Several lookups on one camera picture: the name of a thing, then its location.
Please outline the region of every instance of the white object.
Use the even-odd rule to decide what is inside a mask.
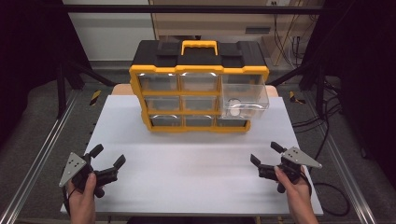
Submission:
[[[231,116],[239,116],[241,110],[239,108],[234,108],[235,106],[241,105],[241,101],[237,99],[231,99],[230,101],[230,114]]]
[[[266,116],[247,133],[150,133],[136,96],[108,96],[87,149],[104,146],[92,160],[108,168],[119,155],[125,164],[118,181],[104,187],[98,213],[139,216],[269,216],[288,214],[286,194],[277,183],[259,178],[250,154],[277,165],[270,148],[298,146],[282,98],[270,98]],[[314,213],[322,215],[313,189]]]

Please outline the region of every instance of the hand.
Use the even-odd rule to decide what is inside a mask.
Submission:
[[[76,189],[70,180],[68,183],[70,219],[72,224],[95,223],[95,201],[93,191],[96,186],[96,175],[91,173],[87,179],[84,192]]]
[[[285,187],[288,196],[288,204],[291,217],[298,223],[317,224],[318,220],[312,209],[311,197],[309,195],[308,184],[299,178],[294,184],[290,182],[283,171],[275,166],[275,173],[278,181]]]

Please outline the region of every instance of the yellow storage organizer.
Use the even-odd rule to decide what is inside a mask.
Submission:
[[[247,132],[268,108],[268,68],[254,41],[141,41],[129,70],[152,132]]]

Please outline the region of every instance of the white wall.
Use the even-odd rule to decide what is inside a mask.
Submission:
[[[148,5],[148,0],[64,0],[64,4]],[[69,13],[90,61],[131,61],[141,40],[155,39],[148,13]]]

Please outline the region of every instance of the yellow handle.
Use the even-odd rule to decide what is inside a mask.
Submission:
[[[216,40],[184,40],[181,47],[181,55],[184,54],[184,48],[213,48],[218,55],[218,42]]]

